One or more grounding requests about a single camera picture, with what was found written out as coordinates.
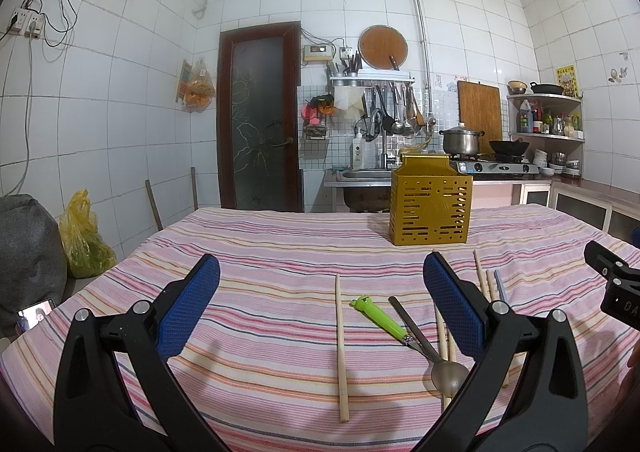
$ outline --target gas stove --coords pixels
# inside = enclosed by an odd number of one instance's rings
[[[452,157],[449,165],[460,172],[473,176],[474,179],[533,179],[538,174],[538,167],[522,161],[495,161],[495,155],[480,155],[473,158]]]

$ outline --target thermostat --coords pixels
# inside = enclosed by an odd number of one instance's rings
[[[305,62],[329,62],[334,59],[334,47],[331,44],[305,45]]]

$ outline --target striped tablecloth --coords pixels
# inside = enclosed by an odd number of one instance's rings
[[[114,314],[153,299],[204,252],[220,260],[220,287],[170,367],[206,421],[235,451],[410,450],[441,413],[429,365],[349,307],[370,294],[395,317],[396,295],[431,342],[433,304],[422,280],[430,248],[394,247],[388,215],[284,214],[201,209],[157,233],[49,315],[0,357],[0,373],[52,438],[52,400],[70,319],[81,307]],[[514,206],[472,212],[467,244],[434,246],[477,284],[472,250],[500,268],[521,314],[569,315],[584,366],[591,433],[611,410],[635,331],[600,312],[604,280],[582,258],[596,239],[640,267],[640,250],[560,212]],[[351,421],[338,420],[334,276],[342,277]],[[458,352],[460,361],[472,361]],[[159,429],[129,361],[119,356],[142,421]],[[489,414],[495,424],[511,387]]]

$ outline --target hand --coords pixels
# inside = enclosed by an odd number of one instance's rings
[[[626,374],[625,379],[622,380],[622,383],[620,384],[620,390],[618,391],[618,396],[614,403],[614,412],[620,408],[631,393],[631,388],[634,384],[634,367],[638,364],[640,364],[640,340],[636,342],[634,350],[631,351],[631,356],[629,356],[629,360],[626,363],[626,366],[630,368],[630,371]]]

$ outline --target smartphone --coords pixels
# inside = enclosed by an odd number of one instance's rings
[[[18,313],[15,314],[15,317],[20,331],[25,333],[29,329],[35,327],[36,324],[44,320],[44,317],[51,313],[55,307],[56,305],[54,302],[50,298],[47,298],[42,302],[38,302],[33,306],[29,306],[18,311]]]

